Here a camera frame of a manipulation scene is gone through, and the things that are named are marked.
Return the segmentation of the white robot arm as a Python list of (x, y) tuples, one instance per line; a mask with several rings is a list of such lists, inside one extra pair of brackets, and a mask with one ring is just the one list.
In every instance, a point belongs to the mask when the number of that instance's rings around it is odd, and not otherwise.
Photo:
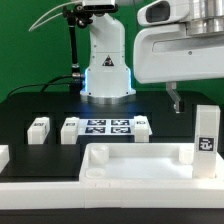
[(84, 0), (92, 19), (90, 64), (82, 96), (113, 103), (133, 95), (130, 81), (164, 83), (183, 110), (175, 92), (178, 81), (224, 77), (224, 0), (155, 0), (137, 13), (143, 27), (133, 47), (133, 67), (125, 64), (124, 26), (111, 17), (118, 0)]

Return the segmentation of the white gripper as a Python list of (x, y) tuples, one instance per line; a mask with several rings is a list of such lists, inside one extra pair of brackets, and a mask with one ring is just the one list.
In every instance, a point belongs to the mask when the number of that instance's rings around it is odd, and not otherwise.
[(134, 41), (133, 67), (141, 83), (166, 83), (176, 113), (184, 112), (177, 81), (224, 77), (224, 35), (187, 36), (184, 24), (141, 30)]

